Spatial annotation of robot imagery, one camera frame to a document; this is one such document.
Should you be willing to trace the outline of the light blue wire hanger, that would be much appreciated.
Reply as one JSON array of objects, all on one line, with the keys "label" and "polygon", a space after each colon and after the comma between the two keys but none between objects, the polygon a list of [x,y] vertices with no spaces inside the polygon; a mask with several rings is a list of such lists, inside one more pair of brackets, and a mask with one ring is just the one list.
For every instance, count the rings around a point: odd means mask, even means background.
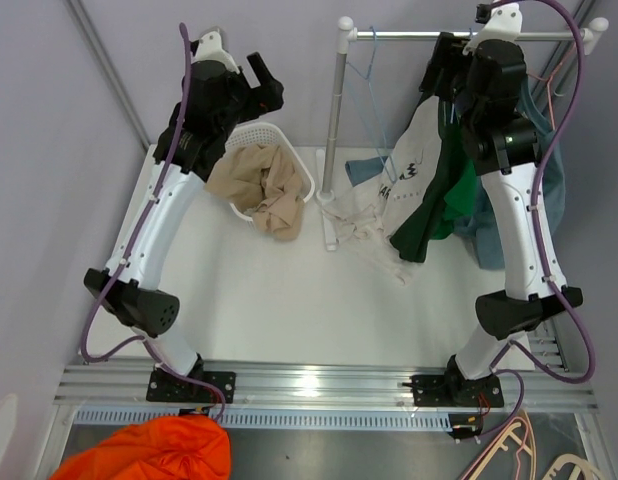
[{"label": "light blue wire hanger", "polygon": [[371,26],[373,50],[371,57],[368,61],[366,71],[363,72],[352,64],[349,60],[345,61],[345,68],[351,70],[357,77],[359,77],[366,85],[368,97],[371,105],[371,114],[367,115],[363,112],[358,97],[354,93],[351,85],[347,80],[344,80],[346,89],[348,90],[351,99],[354,104],[354,108],[358,115],[358,118],[363,126],[367,139],[371,142],[377,156],[381,159],[381,164],[384,173],[387,175],[391,184],[395,184],[398,180],[398,171],[395,166],[393,157],[393,151],[388,145],[388,136],[385,129],[385,122],[381,115],[376,95],[373,88],[373,71],[375,65],[375,58],[378,50],[378,33],[377,30]]}]

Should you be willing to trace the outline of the beige t shirt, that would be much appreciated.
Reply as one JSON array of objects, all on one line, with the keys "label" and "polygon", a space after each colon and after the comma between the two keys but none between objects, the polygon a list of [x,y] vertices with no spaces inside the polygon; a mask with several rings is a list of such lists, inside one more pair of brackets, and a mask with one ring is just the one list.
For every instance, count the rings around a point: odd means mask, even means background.
[{"label": "beige t shirt", "polygon": [[250,216],[258,231],[293,241],[303,220],[301,187],[299,174],[279,146],[253,144],[222,158],[205,190]]}]

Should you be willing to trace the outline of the bright green t shirt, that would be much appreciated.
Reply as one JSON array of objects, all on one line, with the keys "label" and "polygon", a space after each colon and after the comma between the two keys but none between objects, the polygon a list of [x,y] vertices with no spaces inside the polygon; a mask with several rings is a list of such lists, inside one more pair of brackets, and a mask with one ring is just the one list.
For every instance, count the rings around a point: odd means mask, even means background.
[{"label": "bright green t shirt", "polygon": [[444,128],[442,159],[446,162],[443,183],[442,214],[433,234],[434,240],[450,236],[457,220],[469,217],[474,212],[478,179],[472,159],[466,154],[460,127],[449,124]]}]

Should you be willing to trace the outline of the dark green white t shirt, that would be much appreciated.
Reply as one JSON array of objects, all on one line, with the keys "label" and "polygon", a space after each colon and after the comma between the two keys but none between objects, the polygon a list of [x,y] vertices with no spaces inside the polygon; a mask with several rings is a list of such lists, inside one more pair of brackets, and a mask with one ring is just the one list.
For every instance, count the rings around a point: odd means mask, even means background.
[{"label": "dark green white t shirt", "polygon": [[450,103],[423,94],[393,149],[396,183],[379,157],[352,160],[345,165],[350,188],[323,206],[338,243],[400,285],[425,262],[441,218],[446,162],[439,161],[450,111]]}]

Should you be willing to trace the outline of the blue grey t shirt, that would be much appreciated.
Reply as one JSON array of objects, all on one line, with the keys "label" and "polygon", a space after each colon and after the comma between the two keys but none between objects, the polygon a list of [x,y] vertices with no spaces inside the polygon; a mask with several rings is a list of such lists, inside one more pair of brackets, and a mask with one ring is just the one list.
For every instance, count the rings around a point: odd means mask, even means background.
[{"label": "blue grey t shirt", "polygon": [[[519,109],[534,123],[538,130],[540,146],[548,147],[554,137],[554,130],[536,107],[531,97],[529,81],[524,81],[521,87]],[[544,170],[542,187],[550,232],[555,233],[563,219],[566,199],[565,173],[559,146],[554,148],[548,160]],[[504,257],[495,214],[487,193],[479,181],[473,214],[457,220],[452,234],[471,241],[480,268],[486,270],[504,268]]]}]

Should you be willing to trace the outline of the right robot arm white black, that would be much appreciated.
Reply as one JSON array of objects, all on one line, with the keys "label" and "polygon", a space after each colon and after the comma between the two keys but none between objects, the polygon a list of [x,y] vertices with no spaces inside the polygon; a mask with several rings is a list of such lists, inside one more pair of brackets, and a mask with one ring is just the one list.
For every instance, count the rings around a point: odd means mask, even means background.
[{"label": "right robot arm white black", "polygon": [[523,51],[499,39],[484,40],[473,52],[468,45],[441,33],[421,84],[455,107],[464,151],[495,214],[505,263],[504,288],[476,299],[479,325],[445,370],[445,395],[458,405],[496,386],[495,368],[520,333],[583,302],[558,265],[537,177],[538,133],[518,110],[527,80]]}]

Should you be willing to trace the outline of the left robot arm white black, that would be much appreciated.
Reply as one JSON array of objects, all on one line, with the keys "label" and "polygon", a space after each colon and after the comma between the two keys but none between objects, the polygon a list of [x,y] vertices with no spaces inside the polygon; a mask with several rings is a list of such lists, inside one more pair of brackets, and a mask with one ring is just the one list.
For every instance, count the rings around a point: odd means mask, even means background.
[{"label": "left robot arm white black", "polygon": [[185,213],[225,154],[235,127],[282,108],[282,83],[254,52],[247,61],[258,80],[251,86],[242,68],[211,56],[185,59],[182,97],[154,150],[142,205],[122,245],[106,265],[89,269],[84,285],[94,311],[105,309],[133,331],[159,367],[169,389],[183,401],[198,398],[204,376],[199,354],[175,326],[179,299],[159,288],[167,253]]}]

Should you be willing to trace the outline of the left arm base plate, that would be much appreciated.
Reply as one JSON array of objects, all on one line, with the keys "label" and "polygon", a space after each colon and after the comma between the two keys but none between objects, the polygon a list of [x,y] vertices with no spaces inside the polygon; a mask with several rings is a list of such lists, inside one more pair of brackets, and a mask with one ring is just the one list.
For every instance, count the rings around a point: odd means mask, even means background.
[{"label": "left arm base plate", "polygon": [[[218,389],[227,404],[233,403],[236,374],[230,371],[205,371],[199,381]],[[146,390],[148,402],[215,404],[219,396],[208,387],[202,387],[173,377],[161,369],[151,372]]]}]

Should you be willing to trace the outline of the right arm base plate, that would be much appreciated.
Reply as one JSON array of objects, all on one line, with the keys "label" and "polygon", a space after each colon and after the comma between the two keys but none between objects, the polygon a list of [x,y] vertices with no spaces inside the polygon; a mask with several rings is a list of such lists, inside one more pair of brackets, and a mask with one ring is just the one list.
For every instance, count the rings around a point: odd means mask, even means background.
[{"label": "right arm base plate", "polygon": [[495,375],[465,380],[446,374],[416,374],[401,386],[411,391],[414,405],[418,407],[477,408],[480,399],[486,400],[487,406],[492,408],[504,406],[501,384]]}]

